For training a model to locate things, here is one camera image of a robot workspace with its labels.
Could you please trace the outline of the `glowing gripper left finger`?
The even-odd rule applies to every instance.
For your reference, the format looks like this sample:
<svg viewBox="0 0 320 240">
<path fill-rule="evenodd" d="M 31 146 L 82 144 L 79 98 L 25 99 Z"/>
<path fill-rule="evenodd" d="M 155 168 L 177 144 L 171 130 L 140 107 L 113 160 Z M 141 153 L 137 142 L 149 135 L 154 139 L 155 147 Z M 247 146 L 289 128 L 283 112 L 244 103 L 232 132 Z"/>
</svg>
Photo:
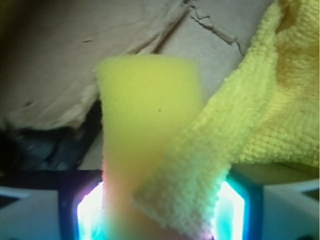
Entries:
<svg viewBox="0 0 320 240">
<path fill-rule="evenodd" d="M 101 170 L 21 171 L 0 178 L 2 240 L 102 240 Z"/>
</svg>

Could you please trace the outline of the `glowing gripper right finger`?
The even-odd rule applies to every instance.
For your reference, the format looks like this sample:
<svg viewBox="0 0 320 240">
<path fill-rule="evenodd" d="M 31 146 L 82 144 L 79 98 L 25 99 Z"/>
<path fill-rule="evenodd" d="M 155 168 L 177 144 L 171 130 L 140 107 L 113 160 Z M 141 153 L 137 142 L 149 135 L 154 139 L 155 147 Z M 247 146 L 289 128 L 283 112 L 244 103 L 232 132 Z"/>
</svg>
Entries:
<svg viewBox="0 0 320 240">
<path fill-rule="evenodd" d="M 255 183 L 231 173 L 217 193 L 214 240 L 318 240 L 318 179 Z"/>
</svg>

